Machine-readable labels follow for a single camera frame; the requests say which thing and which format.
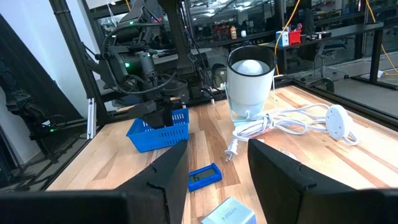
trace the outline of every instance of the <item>orange cable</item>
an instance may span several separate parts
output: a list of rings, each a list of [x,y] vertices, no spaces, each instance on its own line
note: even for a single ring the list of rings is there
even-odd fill
[[[301,1],[301,0],[298,0],[298,1],[297,1],[296,6],[294,7],[293,13],[292,13],[292,15],[290,16],[290,19],[287,21],[286,26],[285,26],[284,29],[282,30],[282,33],[286,30],[287,26],[290,24],[291,20],[293,19],[293,16],[294,16],[294,14],[296,13],[296,9],[297,9],[297,7],[298,7],[299,4],[300,4],[300,1]],[[276,54],[276,50],[277,50],[277,48],[278,48],[278,42],[279,42],[280,38],[282,37],[282,33],[280,33],[278,39],[276,40],[275,50],[274,50],[275,55],[277,55],[277,54]],[[276,72],[277,72],[277,75],[279,75],[278,64],[276,65]]]
[[[128,0],[126,0],[126,5],[127,5],[127,7],[129,8],[129,11],[131,11],[130,4],[129,4],[129,1],[128,1]]]

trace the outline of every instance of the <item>black cable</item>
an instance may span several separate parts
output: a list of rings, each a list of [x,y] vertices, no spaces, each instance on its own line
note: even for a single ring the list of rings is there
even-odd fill
[[[163,24],[142,24],[142,23],[136,23],[136,24],[131,24],[131,25],[125,25],[125,26],[121,26],[121,27],[117,27],[115,30],[113,30],[112,32],[110,32],[104,39],[104,42],[102,44],[102,48],[101,48],[101,52],[103,54],[103,57],[105,58],[105,52],[106,52],[106,45],[109,41],[109,39],[113,36],[116,35],[116,33],[122,31],[122,30],[126,30],[126,29],[130,29],[130,28],[134,28],[134,27],[158,27],[158,26],[163,26]]]
[[[85,46],[86,50],[88,50],[91,54],[93,54],[95,56],[95,53],[91,49],[89,49],[85,44],[83,44],[83,45]]]
[[[211,97],[213,97],[213,99],[216,98],[216,96],[213,94],[213,92],[210,91],[210,90],[208,90],[208,89],[206,89],[206,88],[200,88],[200,91],[205,91],[205,92],[207,92]]]
[[[219,90],[218,88],[215,88],[213,85],[210,85],[209,83],[205,82],[205,84],[207,84],[208,86],[212,87],[213,89],[215,89],[218,93],[220,93],[220,98],[219,100],[223,99],[223,92],[221,90]]]
[[[147,12],[157,21],[157,22],[161,22],[156,16],[155,16],[155,14],[153,14],[149,9],[148,9],[148,7],[147,7],[147,5],[145,4],[145,2],[144,2],[144,0],[141,0],[142,1],[142,5],[144,6],[144,8],[147,10]]]
[[[108,60],[105,60],[105,62],[106,62],[106,66],[108,67],[109,73],[111,74],[112,81],[115,84],[116,88],[119,89],[120,92],[125,93],[125,94],[145,94],[145,93],[149,93],[149,92],[158,90],[158,89],[162,88],[163,86],[167,85],[174,78],[175,74],[177,73],[177,72],[174,72],[173,75],[171,76],[171,78],[169,78],[165,83],[163,83],[157,87],[151,88],[149,90],[144,90],[144,91],[131,92],[131,91],[125,91],[119,86],[118,81],[116,81],[116,78],[113,75],[113,71],[112,71],[112,68],[111,68]]]
[[[52,125],[52,127],[55,127],[55,128],[63,128],[63,127],[65,127],[65,126],[67,125],[67,118],[66,118],[64,115],[62,115],[62,114],[55,114],[55,115],[51,115],[51,116],[50,116],[50,118],[56,118],[56,117],[62,118],[62,119],[63,119],[63,124],[62,124],[62,126],[60,126],[60,127],[55,127],[55,125],[58,124],[57,122],[55,122],[55,125]]]
[[[152,86],[150,86],[145,80],[143,80],[142,78],[138,77],[137,75],[128,74],[127,77],[133,77],[134,79],[140,81],[142,84],[146,85],[147,87],[152,88]]]
[[[198,42],[196,42],[196,41],[193,39],[193,36],[192,36],[192,34],[191,34],[191,32],[190,32],[189,30],[186,30],[186,29],[185,29],[185,31],[188,32],[188,35],[189,35],[189,37],[190,37],[191,40],[192,40],[193,46],[195,47],[195,49],[196,49],[197,52],[198,52],[198,55],[199,55],[199,58],[200,58],[200,60],[201,60],[202,65],[203,65],[203,68],[205,69],[205,68],[206,68],[206,64],[205,64],[205,61],[203,60],[203,58],[202,58],[202,56],[201,56],[201,53],[200,53],[200,51],[199,51],[200,46],[199,46]],[[207,84],[208,86],[210,86],[210,87],[212,87],[212,88],[218,90],[218,91],[221,93],[221,98],[220,98],[220,99],[222,99],[222,98],[223,98],[223,92],[221,92],[219,89],[215,88],[213,85],[210,85],[210,84],[207,82],[207,75],[205,76],[205,78],[206,78],[205,84]]]
[[[178,80],[178,81],[180,81],[180,82],[182,82],[184,84],[182,86],[180,86],[180,87],[177,87],[177,88],[174,88],[174,89],[171,89],[171,90],[161,90],[161,91],[166,91],[166,92],[167,91],[177,91],[177,90],[181,90],[183,88],[186,88],[188,86],[188,82],[186,80],[183,80],[181,78],[175,78],[174,80]]]

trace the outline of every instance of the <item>white power cord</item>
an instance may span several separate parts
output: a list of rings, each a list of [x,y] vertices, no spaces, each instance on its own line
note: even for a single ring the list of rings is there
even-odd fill
[[[327,117],[305,112],[305,110],[316,106],[328,109],[328,112],[326,113]],[[305,123],[301,120],[293,119],[286,116],[286,114],[288,113],[301,113],[310,118],[315,118],[315,120],[310,123]],[[232,132],[233,140],[231,141],[231,144],[229,144],[228,149],[225,150],[225,153],[227,154],[225,159],[226,162],[232,160],[233,156],[238,155],[238,141],[247,142],[250,138],[268,132],[273,128],[279,128],[289,134],[305,134],[309,129],[314,131],[328,131],[334,139],[342,138],[347,144],[350,144],[352,146],[359,143],[358,139],[350,130],[352,119],[348,116],[347,112],[340,105],[333,105],[329,108],[328,105],[317,103],[299,109],[283,110],[276,113],[263,112],[250,117],[248,121],[248,124],[238,126]],[[325,124],[326,128],[314,126],[314,124]],[[302,131],[293,131],[287,128],[289,126],[299,126],[303,129]],[[348,139],[348,136],[351,136],[353,138],[353,141]]]

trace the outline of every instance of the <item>white box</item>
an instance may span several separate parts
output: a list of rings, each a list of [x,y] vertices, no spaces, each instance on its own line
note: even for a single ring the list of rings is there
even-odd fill
[[[214,209],[201,224],[256,224],[256,214],[232,197]]]
[[[282,34],[282,37],[278,41],[279,46],[289,46],[289,32],[287,31],[278,31],[276,32],[276,39],[279,38],[279,35]]]

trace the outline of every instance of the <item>white round object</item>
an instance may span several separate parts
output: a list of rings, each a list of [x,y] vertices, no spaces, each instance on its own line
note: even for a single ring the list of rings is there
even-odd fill
[[[326,112],[326,129],[333,139],[339,140],[347,137],[353,125],[353,119],[340,105],[329,107]]]
[[[245,118],[248,116],[247,111],[249,116],[260,113],[268,99],[275,69],[269,70],[266,63],[258,60],[241,60],[231,67],[227,70],[227,94],[231,110]]]
[[[245,60],[238,66],[236,71],[245,75],[260,75],[264,73],[261,64],[256,60]]]

